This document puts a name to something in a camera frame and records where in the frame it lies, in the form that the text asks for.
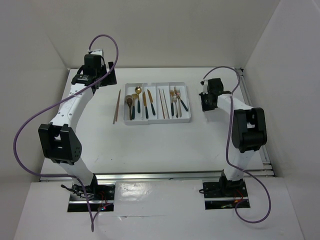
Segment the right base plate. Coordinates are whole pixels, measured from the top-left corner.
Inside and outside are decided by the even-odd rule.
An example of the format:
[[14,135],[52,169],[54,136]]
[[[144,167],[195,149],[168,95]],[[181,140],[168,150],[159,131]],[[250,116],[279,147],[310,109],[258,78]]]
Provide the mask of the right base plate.
[[223,193],[218,182],[203,182],[199,193],[204,196],[206,210],[234,209],[237,204],[239,209],[251,207],[245,183],[229,193]]

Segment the metal chopstick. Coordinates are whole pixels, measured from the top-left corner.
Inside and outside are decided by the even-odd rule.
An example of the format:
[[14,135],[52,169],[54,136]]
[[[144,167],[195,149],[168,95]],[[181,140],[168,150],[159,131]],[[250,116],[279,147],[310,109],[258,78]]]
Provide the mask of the metal chopstick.
[[168,110],[168,105],[167,105],[166,95],[165,95],[164,89],[162,89],[162,93],[163,93],[163,98],[164,98],[164,103],[165,103],[166,117],[167,117],[168,119],[170,119],[170,115],[169,115],[169,110]]

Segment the brown chopstick pair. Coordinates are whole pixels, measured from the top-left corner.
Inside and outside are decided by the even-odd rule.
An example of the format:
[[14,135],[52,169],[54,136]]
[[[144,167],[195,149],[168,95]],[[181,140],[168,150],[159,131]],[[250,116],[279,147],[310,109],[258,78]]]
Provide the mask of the brown chopstick pair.
[[116,107],[115,107],[114,117],[113,117],[113,122],[112,122],[113,125],[118,121],[120,97],[121,97],[121,90],[119,90],[119,92],[118,92],[118,97],[117,97],[117,102],[116,102]]

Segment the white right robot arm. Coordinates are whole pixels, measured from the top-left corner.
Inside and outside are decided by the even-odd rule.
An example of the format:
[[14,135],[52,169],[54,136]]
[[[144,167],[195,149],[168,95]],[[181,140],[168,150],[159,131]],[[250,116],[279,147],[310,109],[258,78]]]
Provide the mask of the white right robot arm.
[[226,157],[227,167],[220,175],[218,190],[223,196],[231,197],[244,186],[244,170],[255,152],[267,142],[265,112],[233,97],[231,91],[225,91],[220,78],[203,80],[201,84],[202,111],[220,109],[229,115],[226,153],[230,144],[238,153],[233,158]]

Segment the aluminium rail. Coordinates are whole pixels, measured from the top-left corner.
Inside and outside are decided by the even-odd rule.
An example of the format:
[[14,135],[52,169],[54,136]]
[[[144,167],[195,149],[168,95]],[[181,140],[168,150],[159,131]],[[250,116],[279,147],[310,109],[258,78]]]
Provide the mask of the aluminium rail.
[[[274,177],[272,169],[262,169],[250,171],[257,177]],[[200,172],[164,172],[164,173],[117,173],[117,174],[98,174],[96,177],[100,181],[118,181],[118,180],[172,180],[172,179],[207,179],[219,178],[220,171],[200,171]],[[40,181],[68,181],[70,177],[41,177]]]

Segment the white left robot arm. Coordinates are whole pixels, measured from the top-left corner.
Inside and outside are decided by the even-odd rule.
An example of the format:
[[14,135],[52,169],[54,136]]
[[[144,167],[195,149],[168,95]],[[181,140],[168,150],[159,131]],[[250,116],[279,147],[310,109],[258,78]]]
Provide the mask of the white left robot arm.
[[113,65],[113,62],[105,62],[102,49],[86,54],[84,64],[71,81],[69,100],[62,104],[48,124],[41,124],[38,128],[45,158],[59,165],[68,175],[75,176],[70,192],[88,200],[97,198],[101,189],[95,174],[81,158],[82,144],[76,135],[76,127],[96,90],[117,83],[115,72],[97,82]]

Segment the gold knife green handle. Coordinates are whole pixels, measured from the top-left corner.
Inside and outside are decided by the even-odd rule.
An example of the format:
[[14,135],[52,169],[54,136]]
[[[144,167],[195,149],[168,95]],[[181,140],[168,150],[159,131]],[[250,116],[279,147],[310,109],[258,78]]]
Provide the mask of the gold knife green handle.
[[149,97],[149,101],[150,101],[152,114],[155,116],[156,115],[156,111],[155,111],[155,108],[154,108],[154,104],[153,104],[154,101],[153,101],[153,97],[152,97],[151,91],[149,89],[147,89],[147,93],[148,93],[148,97]]
[[149,119],[149,112],[148,112],[147,98],[146,98],[145,91],[143,91],[142,98],[143,98],[143,105],[144,105],[144,110],[145,110],[145,118]]

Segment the white cutlery tray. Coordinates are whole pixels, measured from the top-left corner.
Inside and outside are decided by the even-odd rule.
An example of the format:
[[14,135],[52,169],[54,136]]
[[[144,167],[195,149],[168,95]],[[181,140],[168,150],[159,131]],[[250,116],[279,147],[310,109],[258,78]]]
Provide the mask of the white cutlery tray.
[[[129,106],[127,103],[124,104],[124,122],[126,125],[149,125],[149,124],[173,124],[173,123],[188,123],[191,120],[191,110],[189,106],[189,98],[187,92],[187,85],[184,82],[154,82],[154,83],[127,83],[125,85],[125,96],[132,95],[135,93],[135,88],[140,86],[142,92],[139,94],[140,98],[140,113],[138,113],[138,99],[135,102],[135,118],[132,119],[132,106],[131,112],[129,112]],[[176,118],[175,104],[173,103],[174,116],[171,114],[171,96],[170,90],[173,90],[174,96],[176,96],[174,87],[180,90],[180,97],[186,104],[188,111],[186,111],[181,105],[182,117]],[[165,98],[167,102],[167,108],[169,112],[170,119],[163,119],[162,107],[160,102],[159,89],[164,89]],[[153,115],[152,108],[150,104],[150,99],[147,90],[150,90],[153,98],[153,106],[156,115]],[[149,118],[146,119],[145,107],[143,104],[143,92],[146,94],[146,102],[148,108]]]

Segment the gold fork green handle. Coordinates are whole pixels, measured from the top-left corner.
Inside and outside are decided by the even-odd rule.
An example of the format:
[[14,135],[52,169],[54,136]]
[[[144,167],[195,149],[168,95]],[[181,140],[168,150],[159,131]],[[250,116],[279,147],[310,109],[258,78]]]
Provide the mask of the gold fork green handle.
[[184,101],[181,99],[181,92],[179,89],[177,89],[176,87],[174,87],[174,93],[177,96],[177,98],[179,99],[180,103],[182,104],[183,108],[188,112],[189,109],[187,108],[186,104],[184,103]]
[[173,91],[173,90],[170,90],[170,91],[169,91],[169,94],[170,94],[170,108],[171,108],[171,116],[173,117],[173,116],[174,116],[174,114],[175,114],[175,111],[174,111],[174,102],[173,102],[174,91]]

